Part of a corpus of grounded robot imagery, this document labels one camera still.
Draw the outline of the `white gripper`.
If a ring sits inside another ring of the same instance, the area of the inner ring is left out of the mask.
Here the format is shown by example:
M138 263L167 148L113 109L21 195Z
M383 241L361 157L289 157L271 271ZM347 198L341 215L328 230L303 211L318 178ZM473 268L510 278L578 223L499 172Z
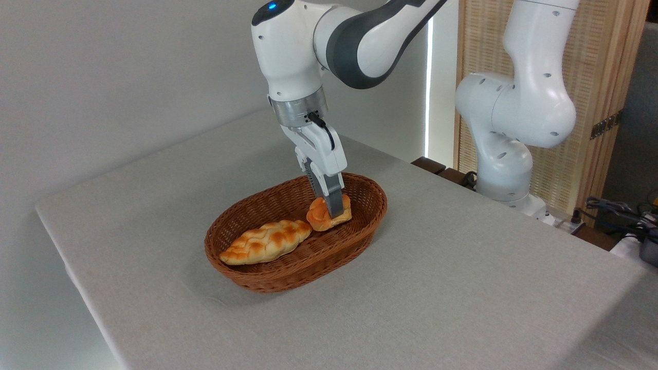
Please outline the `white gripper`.
M299 166L315 197L324 199L331 219L342 215L344 182L341 171L347 167L347 160L338 133L329 125L322 128L317 124L294 128L282 125L281 129L296 146Z

